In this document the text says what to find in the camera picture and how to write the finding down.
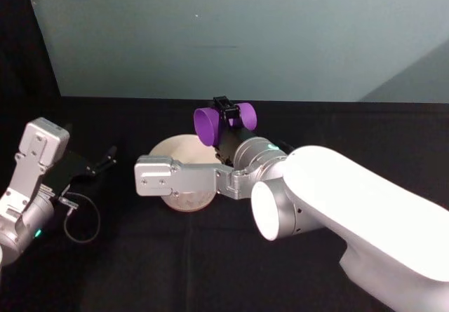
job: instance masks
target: black tablecloth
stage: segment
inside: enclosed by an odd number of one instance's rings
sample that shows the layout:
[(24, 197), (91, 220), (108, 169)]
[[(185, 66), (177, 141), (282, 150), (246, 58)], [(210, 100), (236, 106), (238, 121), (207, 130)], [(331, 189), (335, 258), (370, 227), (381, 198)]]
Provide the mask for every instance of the black tablecloth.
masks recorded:
[[(192, 112), (205, 104), (100, 98), (1, 104), (0, 189), (11, 178), (26, 122), (38, 116), (72, 123), (69, 148), (87, 158), (117, 144), (119, 164), (87, 191), (102, 213), (99, 238), (73, 244), (56, 217), (3, 269), (0, 311), (389, 311), (347, 279), (338, 264), (345, 244), (327, 229), (268, 242), (247, 200), (217, 196), (204, 210), (182, 213), (136, 194), (138, 156), (167, 137), (193, 133)], [(330, 147), (449, 207), (448, 105), (253, 105), (259, 135)]]

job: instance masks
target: white joint cap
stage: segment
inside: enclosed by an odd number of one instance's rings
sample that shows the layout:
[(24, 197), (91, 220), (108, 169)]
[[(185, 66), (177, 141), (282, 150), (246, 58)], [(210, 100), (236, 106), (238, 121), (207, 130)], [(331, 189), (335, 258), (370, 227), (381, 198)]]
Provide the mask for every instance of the white joint cap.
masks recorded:
[(257, 182), (251, 191), (255, 223), (264, 238), (276, 240), (295, 230), (295, 206), (284, 191), (282, 178)]

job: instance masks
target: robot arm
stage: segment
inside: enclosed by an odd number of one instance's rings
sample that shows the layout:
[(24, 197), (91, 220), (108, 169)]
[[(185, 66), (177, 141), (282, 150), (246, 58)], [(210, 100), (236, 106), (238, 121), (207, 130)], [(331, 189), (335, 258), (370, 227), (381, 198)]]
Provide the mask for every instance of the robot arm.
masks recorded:
[(182, 164), (171, 157), (141, 156), (135, 164), (137, 193), (167, 196), (214, 191), (229, 198), (250, 198), (257, 181), (282, 176), (286, 154), (269, 140), (257, 137), (257, 119), (248, 103), (214, 98), (213, 108), (198, 109), (195, 128), (206, 146), (214, 146), (222, 164)]
[(53, 190), (42, 179), (62, 158), (69, 137), (65, 129), (44, 118), (27, 124), (11, 183), (0, 199), (2, 266), (14, 262), (53, 216)]
[(251, 132), (251, 109), (221, 97), (196, 110), (196, 133), (223, 165), (142, 156), (135, 166), (138, 193), (251, 198), (268, 240), (328, 227), (347, 242), (340, 260), (345, 273), (372, 296), (397, 312), (449, 311), (449, 212), (330, 149), (302, 147), (287, 155)]
[(13, 263), (38, 236), (61, 203), (69, 212), (78, 205), (64, 194), (78, 177), (93, 178), (116, 163), (115, 147), (106, 160), (91, 165), (66, 151), (70, 134), (44, 118), (29, 122), (15, 155), (11, 182), (0, 199), (0, 266)]

